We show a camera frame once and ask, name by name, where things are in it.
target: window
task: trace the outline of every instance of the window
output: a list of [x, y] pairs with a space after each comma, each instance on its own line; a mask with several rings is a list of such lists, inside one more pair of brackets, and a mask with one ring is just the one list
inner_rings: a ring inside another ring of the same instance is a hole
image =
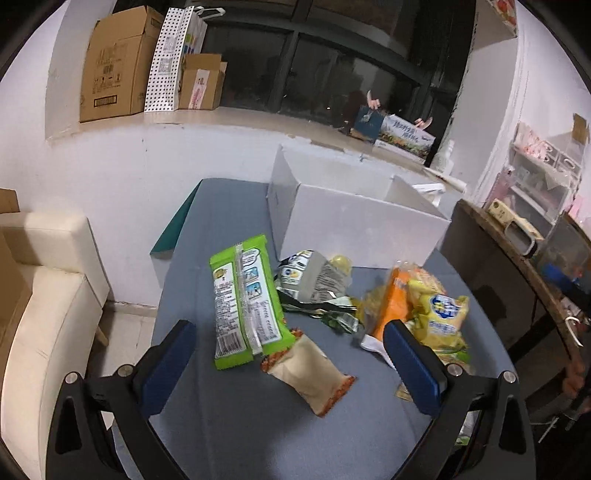
[[313, 0], [309, 18], [324, 20], [408, 58], [419, 0]]
[[285, 84], [281, 113], [341, 127], [353, 122], [366, 93], [404, 116], [412, 84], [335, 48], [300, 40]]
[[[116, 11], [134, 0], [118, 0]], [[221, 105], [341, 127], [367, 91], [440, 139], [460, 89], [476, 0], [150, 0], [224, 7], [203, 46], [228, 62]]]
[[281, 33], [208, 26], [202, 52], [221, 53], [228, 63], [222, 105], [266, 109], [285, 38]]

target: yellow snack bag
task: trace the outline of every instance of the yellow snack bag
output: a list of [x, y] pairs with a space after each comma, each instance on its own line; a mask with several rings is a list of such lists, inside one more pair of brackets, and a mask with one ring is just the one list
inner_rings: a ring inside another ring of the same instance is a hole
[[418, 307], [421, 295], [427, 293], [442, 293], [445, 295], [446, 291], [435, 275], [431, 275], [421, 267], [413, 268], [410, 271], [408, 280], [408, 300], [414, 307]]
[[468, 297], [423, 294], [415, 310], [413, 335], [433, 349], [455, 347], [461, 341], [460, 327], [467, 314]]

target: brown cardboard box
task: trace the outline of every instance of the brown cardboard box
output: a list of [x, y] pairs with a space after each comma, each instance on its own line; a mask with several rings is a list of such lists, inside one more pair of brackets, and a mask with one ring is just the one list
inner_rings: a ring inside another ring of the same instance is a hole
[[227, 65], [217, 53], [186, 55], [178, 107], [189, 110], [217, 108]]
[[17, 193], [14, 190], [0, 189], [0, 213], [20, 212]]
[[100, 20], [90, 38], [80, 91], [80, 122], [144, 111], [163, 17], [136, 7]]
[[0, 391], [12, 340], [31, 295], [31, 287], [22, 277], [0, 231]]

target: windowsill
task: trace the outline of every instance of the windowsill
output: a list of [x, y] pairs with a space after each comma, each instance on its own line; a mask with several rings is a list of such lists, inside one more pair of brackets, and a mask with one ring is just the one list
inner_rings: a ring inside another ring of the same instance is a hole
[[48, 140], [59, 142], [74, 135], [87, 132], [106, 131], [117, 127], [137, 125], [223, 125], [254, 128], [279, 132], [290, 137], [309, 138], [311, 143], [339, 151], [353, 151], [379, 160], [393, 163], [407, 170], [421, 173], [423, 167], [416, 161], [383, 148], [374, 147], [356, 138], [347, 137], [338, 130], [317, 122], [241, 108], [218, 107], [215, 110], [176, 110], [174, 112], [150, 112], [136, 115], [105, 118], [83, 124], [73, 125]]

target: blue gripper pad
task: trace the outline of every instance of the blue gripper pad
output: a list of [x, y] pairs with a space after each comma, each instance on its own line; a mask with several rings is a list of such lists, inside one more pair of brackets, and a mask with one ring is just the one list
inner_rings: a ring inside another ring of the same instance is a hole
[[384, 348], [418, 410], [436, 417], [441, 408], [441, 395], [447, 388], [443, 364], [437, 355], [421, 345], [400, 320], [386, 325]]
[[139, 393], [144, 418], [162, 411], [189, 363], [196, 343], [195, 325], [179, 320], [162, 343], [151, 347], [140, 359], [134, 389]]

